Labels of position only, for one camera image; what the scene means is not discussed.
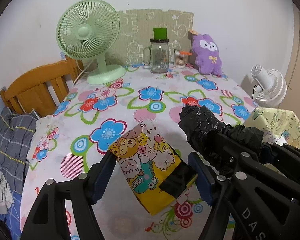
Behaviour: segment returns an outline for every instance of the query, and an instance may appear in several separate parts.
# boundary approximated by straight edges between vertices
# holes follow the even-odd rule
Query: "cotton swab container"
[[[192,53],[175,49],[174,50],[174,66],[177,68],[185,68],[189,55],[192,55]]]

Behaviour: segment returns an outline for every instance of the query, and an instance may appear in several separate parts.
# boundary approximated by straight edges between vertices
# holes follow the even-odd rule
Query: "blue gripper pad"
[[[95,181],[92,186],[92,196],[90,197],[90,201],[93,204],[102,198],[114,170],[115,164],[116,157],[110,151],[107,151],[100,163],[94,164],[98,165],[98,169],[92,174],[92,176],[95,176]]]
[[[189,154],[188,164],[198,173],[195,184],[202,200],[212,207],[215,202],[212,195],[212,186],[214,186],[215,180],[196,152]]]

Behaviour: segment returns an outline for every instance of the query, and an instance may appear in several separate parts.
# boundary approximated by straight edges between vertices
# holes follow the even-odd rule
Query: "electric fan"
[[[261,91],[254,100],[263,107],[278,106],[287,92],[287,84],[280,71],[265,70],[263,66],[255,65],[251,70],[252,77],[260,86]]]
[[[89,73],[89,84],[103,84],[125,74],[120,65],[106,65],[105,52],[119,34],[119,17],[115,9],[101,0],[82,0],[62,15],[57,26],[57,42],[70,58],[97,59],[98,68]]]

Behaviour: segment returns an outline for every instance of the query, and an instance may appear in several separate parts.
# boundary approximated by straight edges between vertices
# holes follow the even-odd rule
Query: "fan center cap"
[[[78,29],[78,35],[80,38],[86,38],[89,35],[89,28],[87,26],[82,26]]]

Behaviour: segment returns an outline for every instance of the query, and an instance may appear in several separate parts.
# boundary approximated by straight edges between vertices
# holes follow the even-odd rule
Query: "fan base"
[[[107,82],[116,80],[122,77],[126,70],[120,65],[107,65],[106,72],[100,73],[99,69],[96,69],[88,75],[87,83],[90,85],[100,85]]]

